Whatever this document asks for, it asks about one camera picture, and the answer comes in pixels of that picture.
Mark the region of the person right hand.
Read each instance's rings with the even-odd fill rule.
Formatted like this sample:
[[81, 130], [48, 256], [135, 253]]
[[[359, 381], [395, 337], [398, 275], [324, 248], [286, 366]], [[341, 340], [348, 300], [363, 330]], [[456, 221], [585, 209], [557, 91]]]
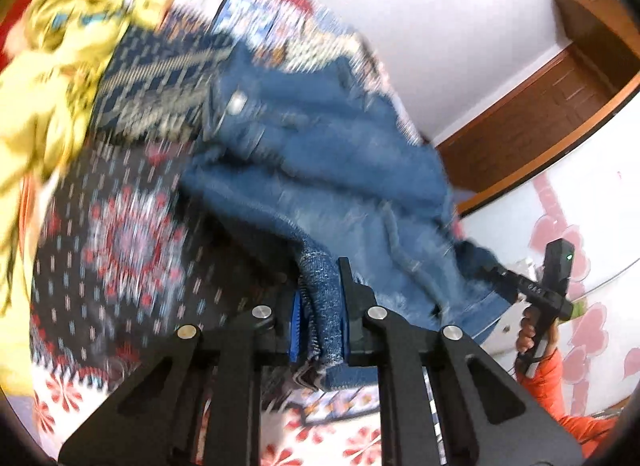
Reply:
[[[536, 328], [534, 319], [538, 314], [538, 310], [530, 305], [523, 311], [521, 319], [521, 329], [518, 332], [518, 339], [515, 342], [515, 349], [518, 353], [525, 353], [534, 346], [534, 338], [536, 336]], [[552, 356], [560, 339], [559, 323], [554, 321], [546, 333], [547, 348], [544, 350], [544, 357]]]

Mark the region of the orange sleeve forearm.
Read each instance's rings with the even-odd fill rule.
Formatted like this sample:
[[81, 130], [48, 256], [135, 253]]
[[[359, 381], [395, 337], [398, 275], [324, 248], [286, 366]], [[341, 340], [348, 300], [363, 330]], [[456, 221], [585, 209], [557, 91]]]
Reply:
[[566, 412], [563, 390], [563, 359], [554, 350], [538, 364], [533, 378], [516, 374], [516, 380], [580, 444], [582, 455], [590, 457], [598, 445], [608, 436], [617, 418], [602, 420], [591, 416], [570, 415]]

